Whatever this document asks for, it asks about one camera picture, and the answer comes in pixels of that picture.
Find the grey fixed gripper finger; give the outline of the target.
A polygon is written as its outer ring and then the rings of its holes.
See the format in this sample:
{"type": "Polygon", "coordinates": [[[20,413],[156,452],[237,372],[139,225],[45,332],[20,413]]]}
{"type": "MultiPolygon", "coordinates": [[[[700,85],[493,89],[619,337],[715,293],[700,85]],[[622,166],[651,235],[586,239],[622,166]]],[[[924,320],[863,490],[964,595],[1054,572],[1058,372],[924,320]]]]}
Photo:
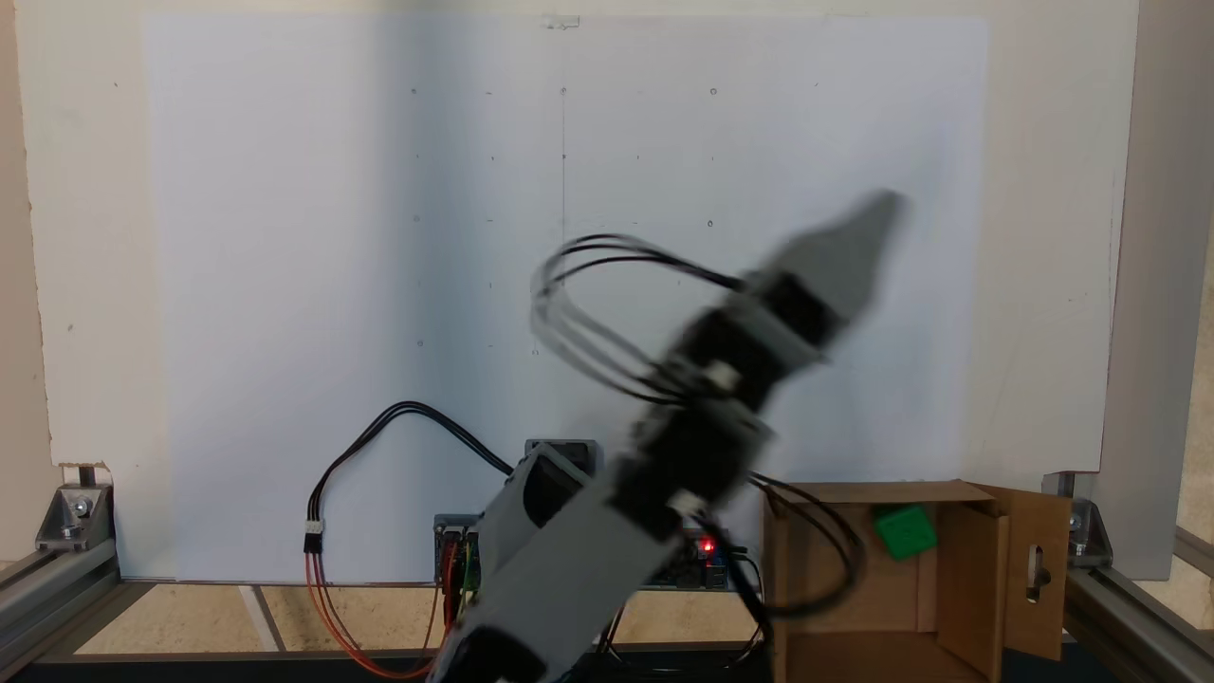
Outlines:
{"type": "Polygon", "coordinates": [[[853,319],[874,297],[883,260],[907,207],[900,192],[872,192],[818,228],[792,238],[778,250],[773,268],[798,278],[840,319],[853,319]]]}

